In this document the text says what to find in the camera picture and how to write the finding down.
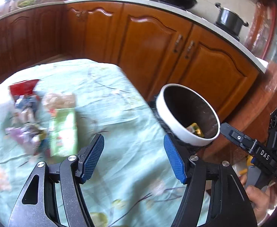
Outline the person's right hand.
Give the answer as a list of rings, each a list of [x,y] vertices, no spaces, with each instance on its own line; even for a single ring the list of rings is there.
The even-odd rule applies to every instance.
[[[246,194],[249,200],[254,204],[253,211],[257,220],[257,226],[261,226],[266,220],[270,203],[270,188],[268,187],[265,192],[254,186],[246,188]]]

